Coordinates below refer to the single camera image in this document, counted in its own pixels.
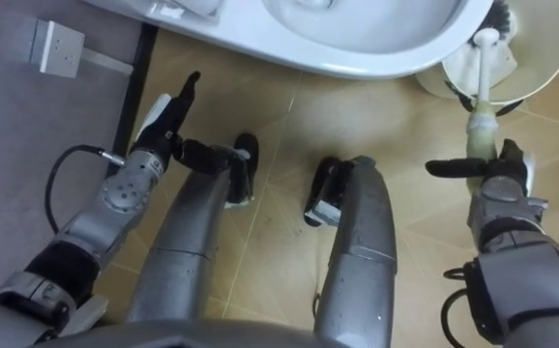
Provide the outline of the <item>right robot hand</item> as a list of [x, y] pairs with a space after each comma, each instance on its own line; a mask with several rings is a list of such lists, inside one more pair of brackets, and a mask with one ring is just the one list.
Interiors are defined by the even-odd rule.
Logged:
[[514, 140], [506, 138], [499, 153], [462, 159], [433, 159], [425, 164], [429, 175], [443, 179], [464, 179], [470, 194], [494, 177], [507, 177], [522, 187], [528, 196], [531, 191], [529, 167], [525, 153]]

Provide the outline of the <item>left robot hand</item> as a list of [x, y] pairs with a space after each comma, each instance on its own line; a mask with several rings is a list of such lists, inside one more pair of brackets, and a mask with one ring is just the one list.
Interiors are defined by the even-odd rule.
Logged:
[[194, 139], [185, 139], [179, 134], [194, 102], [195, 85], [200, 77], [200, 72], [192, 72], [175, 97], [159, 95], [135, 138], [132, 152], [140, 150], [153, 154], [164, 169], [167, 169], [171, 159], [207, 175], [229, 169], [230, 156], [225, 151]]

